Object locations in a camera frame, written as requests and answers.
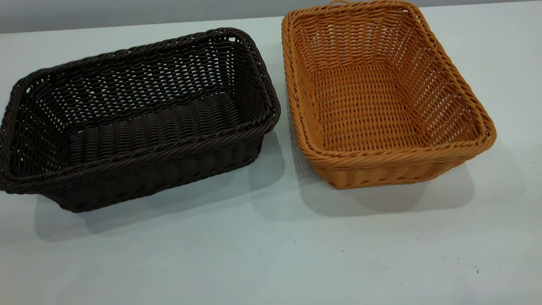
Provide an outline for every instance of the basket handle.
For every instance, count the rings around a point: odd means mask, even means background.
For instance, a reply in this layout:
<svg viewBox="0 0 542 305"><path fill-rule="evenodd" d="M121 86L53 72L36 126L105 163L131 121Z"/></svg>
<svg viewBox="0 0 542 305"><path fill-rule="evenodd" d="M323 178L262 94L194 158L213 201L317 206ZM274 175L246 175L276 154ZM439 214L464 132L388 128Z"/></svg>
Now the basket handle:
<svg viewBox="0 0 542 305"><path fill-rule="evenodd" d="M331 2L327 5L327 8L326 8L326 14L327 14L327 12L330 10L330 7L331 7L331 5L332 5L333 3L339 3L339 2L340 2L340 3L344 3L344 4L349 4L349 3L351 3L350 1L346 1L346 0L333 0L333 1L331 1Z"/></svg>

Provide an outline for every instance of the dark brown basket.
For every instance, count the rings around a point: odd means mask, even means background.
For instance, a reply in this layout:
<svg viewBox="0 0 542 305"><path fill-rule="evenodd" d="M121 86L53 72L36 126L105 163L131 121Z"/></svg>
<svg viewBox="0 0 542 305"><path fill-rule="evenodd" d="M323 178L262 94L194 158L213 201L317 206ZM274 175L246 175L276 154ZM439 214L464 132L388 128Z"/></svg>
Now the dark brown basket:
<svg viewBox="0 0 542 305"><path fill-rule="evenodd" d="M0 189L72 212L154 194L256 159L280 106L244 32L222 28L21 79L0 131Z"/></svg>

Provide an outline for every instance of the basket side wall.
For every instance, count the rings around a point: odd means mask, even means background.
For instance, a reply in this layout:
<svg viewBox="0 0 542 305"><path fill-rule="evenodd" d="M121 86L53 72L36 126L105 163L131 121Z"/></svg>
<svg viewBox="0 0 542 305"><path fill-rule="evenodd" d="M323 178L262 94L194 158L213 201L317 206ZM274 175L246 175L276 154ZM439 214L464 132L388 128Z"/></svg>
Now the basket side wall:
<svg viewBox="0 0 542 305"><path fill-rule="evenodd" d="M173 155L157 163L83 176L41 194L72 212L90 211L245 166L258 156L262 139L259 136L209 151Z"/></svg>

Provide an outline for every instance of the basket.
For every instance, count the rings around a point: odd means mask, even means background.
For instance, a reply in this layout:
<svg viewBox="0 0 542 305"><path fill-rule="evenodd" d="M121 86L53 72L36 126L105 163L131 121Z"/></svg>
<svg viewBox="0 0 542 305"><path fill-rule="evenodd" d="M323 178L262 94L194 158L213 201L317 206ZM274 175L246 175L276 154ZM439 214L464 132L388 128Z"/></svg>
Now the basket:
<svg viewBox="0 0 542 305"><path fill-rule="evenodd" d="M0 189L72 212L245 166L279 119L252 39L222 28L21 79L0 133Z"/></svg>
<svg viewBox="0 0 542 305"><path fill-rule="evenodd" d="M282 21L298 145L321 177L414 183L493 145L493 122L414 5L334 2Z"/></svg>

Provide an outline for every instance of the rectangular basket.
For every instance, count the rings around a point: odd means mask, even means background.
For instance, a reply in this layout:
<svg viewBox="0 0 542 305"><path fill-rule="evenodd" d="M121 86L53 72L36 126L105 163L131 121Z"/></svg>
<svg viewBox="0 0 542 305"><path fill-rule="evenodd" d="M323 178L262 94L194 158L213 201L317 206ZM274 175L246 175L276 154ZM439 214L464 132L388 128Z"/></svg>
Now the rectangular basket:
<svg viewBox="0 0 542 305"><path fill-rule="evenodd" d="M222 28L41 69L14 86L0 189L73 212L256 159L280 105L244 32Z"/></svg>
<svg viewBox="0 0 542 305"><path fill-rule="evenodd" d="M414 183L493 145L493 122L414 5L334 2L282 21L298 145L320 176Z"/></svg>

